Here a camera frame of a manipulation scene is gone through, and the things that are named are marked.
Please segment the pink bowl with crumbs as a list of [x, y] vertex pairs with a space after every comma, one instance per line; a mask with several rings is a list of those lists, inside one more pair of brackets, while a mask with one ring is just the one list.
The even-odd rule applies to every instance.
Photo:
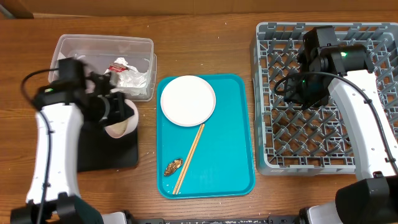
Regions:
[[137, 106], [131, 100], [124, 100], [124, 102], [133, 110], [134, 114], [124, 121], [105, 127], [107, 134], [115, 139], [121, 138], [135, 131], [139, 122]]

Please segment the red snack wrapper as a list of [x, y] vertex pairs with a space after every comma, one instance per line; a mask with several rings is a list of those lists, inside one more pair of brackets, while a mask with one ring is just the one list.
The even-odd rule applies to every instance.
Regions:
[[116, 72], [116, 73], [120, 73], [123, 72], [125, 70], [129, 70], [129, 68], [123, 64], [119, 64], [119, 63], [112, 63], [108, 70]]

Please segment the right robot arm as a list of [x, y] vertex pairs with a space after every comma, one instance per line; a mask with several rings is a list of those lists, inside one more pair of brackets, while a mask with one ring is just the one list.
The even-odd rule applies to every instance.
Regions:
[[305, 208], [302, 223], [397, 222], [397, 141], [377, 93], [374, 64], [363, 45], [306, 46], [300, 72], [282, 79], [285, 101], [307, 109], [332, 97], [351, 143], [357, 182], [332, 202]]

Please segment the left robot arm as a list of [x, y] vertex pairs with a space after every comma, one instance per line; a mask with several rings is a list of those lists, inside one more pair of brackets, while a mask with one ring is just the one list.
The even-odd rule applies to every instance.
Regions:
[[92, 98], [103, 101], [103, 115], [93, 121], [109, 126], [111, 105], [101, 90], [86, 93], [86, 83], [55, 80], [39, 88], [30, 103], [37, 110], [37, 154], [34, 178], [25, 207], [13, 209], [11, 223], [46, 223], [52, 214], [60, 223], [133, 223], [128, 211], [100, 214], [80, 197], [77, 184], [78, 142]]

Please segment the white napkin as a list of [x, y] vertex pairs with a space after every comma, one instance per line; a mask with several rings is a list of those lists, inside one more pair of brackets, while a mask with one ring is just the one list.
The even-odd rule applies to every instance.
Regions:
[[120, 91], [129, 96], [145, 95], [149, 84], [149, 72], [140, 72], [135, 66], [129, 65], [124, 57], [117, 58], [113, 63], [119, 63], [127, 66], [129, 70], [116, 73], [108, 70], [105, 74], [111, 74], [112, 91]]

